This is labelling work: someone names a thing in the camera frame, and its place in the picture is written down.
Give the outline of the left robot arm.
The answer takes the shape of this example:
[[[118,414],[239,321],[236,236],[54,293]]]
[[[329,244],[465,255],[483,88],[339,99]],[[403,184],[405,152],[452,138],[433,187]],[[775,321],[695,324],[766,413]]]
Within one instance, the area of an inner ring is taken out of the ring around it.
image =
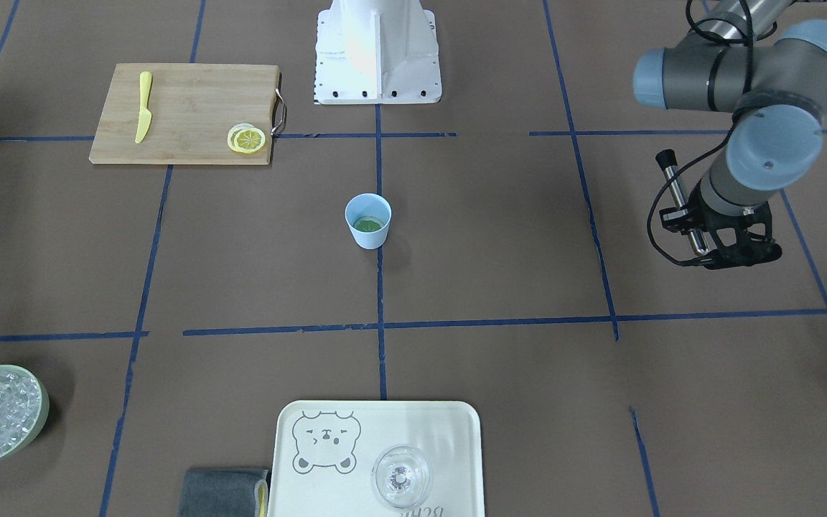
[[[641,105],[731,116],[713,163],[689,194],[672,149],[656,156],[673,206],[648,219],[689,239],[692,258],[664,253],[679,267],[728,269],[777,261],[769,200],[801,179],[823,150],[827,114],[827,19],[788,27],[767,48],[788,1],[722,1],[702,19],[686,17],[685,38],[644,53],[632,85]]]

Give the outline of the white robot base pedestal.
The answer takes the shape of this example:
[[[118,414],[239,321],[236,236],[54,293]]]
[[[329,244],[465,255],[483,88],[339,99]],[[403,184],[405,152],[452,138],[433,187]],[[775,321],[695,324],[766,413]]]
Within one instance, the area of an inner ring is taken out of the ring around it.
[[[316,29],[316,104],[441,101],[436,17],[421,2],[334,1],[319,11]]]

